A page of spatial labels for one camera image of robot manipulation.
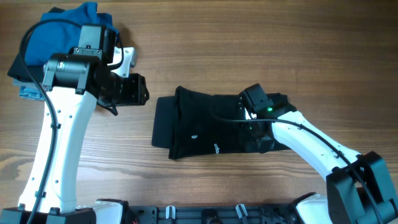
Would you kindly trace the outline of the black t-shirt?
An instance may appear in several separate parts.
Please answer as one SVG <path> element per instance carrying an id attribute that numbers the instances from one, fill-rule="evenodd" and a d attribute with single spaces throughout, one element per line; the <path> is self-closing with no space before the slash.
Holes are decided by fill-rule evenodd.
<path id="1" fill-rule="evenodd" d="M 168 149 L 169 159 L 288 148 L 270 136 L 255 137 L 245 115 L 238 95 L 207 95 L 179 86 L 173 96 L 157 100 L 152 146 Z"/>

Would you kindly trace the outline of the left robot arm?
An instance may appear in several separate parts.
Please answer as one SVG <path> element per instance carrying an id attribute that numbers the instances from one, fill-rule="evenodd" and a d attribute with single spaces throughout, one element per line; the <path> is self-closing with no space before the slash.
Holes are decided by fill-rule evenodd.
<path id="1" fill-rule="evenodd" d="M 44 65 L 38 87 L 45 111 L 34 165 L 18 205 L 1 212 L 2 223 L 131 223 L 123 200 L 76 204 L 76 175 L 85 132 L 97 106 L 144 105 L 143 76 L 131 73 L 134 48 L 97 50 L 76 47 L 54 54 Z"/>

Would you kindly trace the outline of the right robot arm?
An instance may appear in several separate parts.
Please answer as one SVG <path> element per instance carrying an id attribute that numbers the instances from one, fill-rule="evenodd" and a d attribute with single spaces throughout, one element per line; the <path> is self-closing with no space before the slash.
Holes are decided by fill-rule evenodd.
<path id="1" fill-rule="evenodd" d="M 285 95 L 245 90 L 239 95 L 253 140 L 250 151 L 291 149 L 326 182 L 326 195 L 307 194 L 289 206 L 291 223 L 389 223 L 397 219 L 397 193 L 384 159 L 361 154 L 327 136 Z"/>

